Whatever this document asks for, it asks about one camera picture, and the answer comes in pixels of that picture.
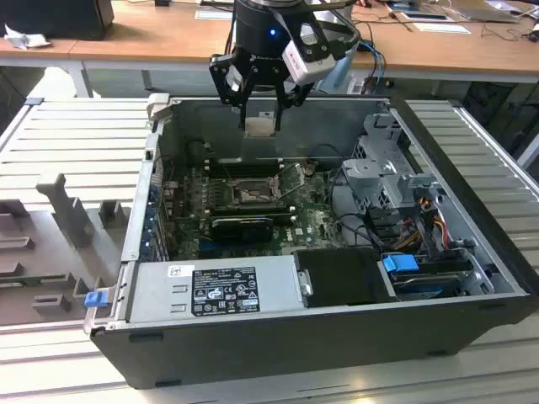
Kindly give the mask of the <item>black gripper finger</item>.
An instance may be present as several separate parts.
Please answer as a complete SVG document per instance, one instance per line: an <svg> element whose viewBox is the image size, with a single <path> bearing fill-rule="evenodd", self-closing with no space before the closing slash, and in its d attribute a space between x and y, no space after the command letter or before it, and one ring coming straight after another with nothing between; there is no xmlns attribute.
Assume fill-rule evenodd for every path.
<svg viewBox="0 0 539 404"><path fill-rule="evenodd" d="M306 85L296 85L289 93L285 91L285 85L283 82L275 86L275 93L277 96L277 102L275 107L275 131L281 129L281 119L283 112L291 107L300 107L303 105L307 98L307 95L314 87L314 83Z"/></svg>
<svg viewBox="0 0 539 404"><path fill-rule="evenodd" d="M250 53L214 54L209 72L222 103L240 110L239 127L244 129L247 102L258 77L255 58Z"/></svg>

